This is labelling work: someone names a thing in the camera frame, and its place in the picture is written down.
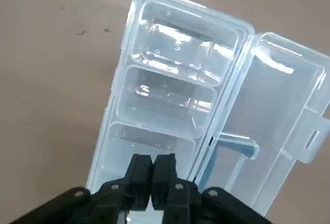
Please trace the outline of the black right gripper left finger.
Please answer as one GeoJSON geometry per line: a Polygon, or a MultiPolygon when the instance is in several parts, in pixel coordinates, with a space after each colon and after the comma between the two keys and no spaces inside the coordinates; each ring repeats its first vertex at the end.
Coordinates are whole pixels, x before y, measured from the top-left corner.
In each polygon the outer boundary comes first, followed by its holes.
{"type": "Polygon", "coordinates": [[[124,177],[105,182],[91,193],[74,187],[15,219],[13,223],[127,223],[130,211],[145,211],[153,163],[134,154],[124,177]]]}

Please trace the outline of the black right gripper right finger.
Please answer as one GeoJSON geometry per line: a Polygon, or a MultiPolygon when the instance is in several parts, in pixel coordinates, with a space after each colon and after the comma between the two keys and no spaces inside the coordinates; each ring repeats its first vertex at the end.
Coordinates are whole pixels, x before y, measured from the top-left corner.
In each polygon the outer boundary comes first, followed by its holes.
{"type": "Polygon", "coordinates": [[[156,157],[151,187],[152,205],[163,212],[162,223],[270,223],[222,188],[199,192],[194,182],[180,179],[174,154],[156,157]]]}

